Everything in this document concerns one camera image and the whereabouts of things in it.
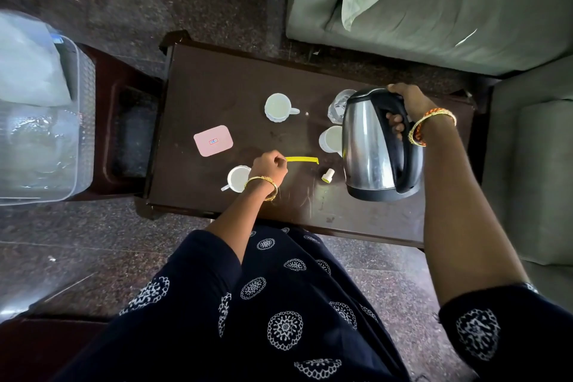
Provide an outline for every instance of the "pink plastic lid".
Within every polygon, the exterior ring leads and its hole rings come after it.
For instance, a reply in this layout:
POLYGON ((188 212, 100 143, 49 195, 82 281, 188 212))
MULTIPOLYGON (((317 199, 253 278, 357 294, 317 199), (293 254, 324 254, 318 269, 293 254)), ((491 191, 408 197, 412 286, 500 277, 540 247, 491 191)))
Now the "pink plastic lid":
POLYGON ((227 126, 217 126, 193 135, 199 154, 207 157, 221 153, 233 146, 233 139, 227 126))

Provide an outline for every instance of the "hand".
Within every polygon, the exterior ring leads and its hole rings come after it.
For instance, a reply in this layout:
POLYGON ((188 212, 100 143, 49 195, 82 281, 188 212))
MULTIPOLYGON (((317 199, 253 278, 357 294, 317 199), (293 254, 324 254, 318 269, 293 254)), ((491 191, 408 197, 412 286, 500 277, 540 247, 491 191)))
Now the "hand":
MULTIPOLYGON (((436 107, 435 103, 426 97, 416 85, 396 83, 388 85, 387 88, 391 93, 400 94, 404 97, 406 111, 413 121, 418 121, 426 112, 436 107)), ((398 139, 402 140, 402 132, 405 128, 402 123, 402 116, 392 115, 388 112, 386 118, 388 118, 392 130, 397 133, 398 139)))
POLYGON ((277 187, 283 182, 283 178, 287 175, 287 160, 285 156, 276 150, 264 153, 261 157, 257 157, 253 162, 253 167, 249 173, 249 178, 251 177, 270 177, 273 179, 277 187))

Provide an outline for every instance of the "dress sleeve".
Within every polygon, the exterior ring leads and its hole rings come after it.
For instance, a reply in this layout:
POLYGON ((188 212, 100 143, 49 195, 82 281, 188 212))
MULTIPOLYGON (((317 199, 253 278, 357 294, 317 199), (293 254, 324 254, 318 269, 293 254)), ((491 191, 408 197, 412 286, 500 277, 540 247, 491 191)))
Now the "dress sleeve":
POLYGON ((441 308, 440 322, 460 357, 486 380, 569 372, 573 315, 530 284, 454 298, 441 308))
POLYGON ((224 241, 193 231, 54 380, 175 380, 181 375, 170 372, 177 360, 192 365, 200 378, 202 369, 220 359, 231 290, 240 276, 241 264, 224 241))

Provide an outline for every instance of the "kettle handle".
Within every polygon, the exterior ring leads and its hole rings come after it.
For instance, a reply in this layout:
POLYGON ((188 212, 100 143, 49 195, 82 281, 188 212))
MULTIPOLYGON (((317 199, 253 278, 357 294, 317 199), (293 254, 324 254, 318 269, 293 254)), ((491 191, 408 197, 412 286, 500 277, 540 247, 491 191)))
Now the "kettle handle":
MULTIPOLYGON (((386 119, 386 112, 402 116, 402 122, 405 128, 402 134, 404 166, 402 175, 396 181, 396 191, 398 193, 405 193, 412 189, 422 177, 423 148, 411 144, 408 140, 408 133, 412 129, 413 123, 408 120, 408 113, 404 106, 404 98, 401 95, 391 93, 386 88, 378 88, 372 92, 374 93, 372 103, 379 109, 378 118, 382 126, 389 124, 386 119)), ((389 148, 388 155, 391 163, 399 163, 395 149, 389 148)))

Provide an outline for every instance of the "white plastic bag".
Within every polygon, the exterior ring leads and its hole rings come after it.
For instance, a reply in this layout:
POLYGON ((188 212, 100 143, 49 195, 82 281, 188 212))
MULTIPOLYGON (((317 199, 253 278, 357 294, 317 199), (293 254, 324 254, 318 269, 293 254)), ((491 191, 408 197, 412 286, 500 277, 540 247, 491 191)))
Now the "white plastic bag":
POLYGON ((0 11, 0 99, 33 106, 72 102, 46 23, 0 11))

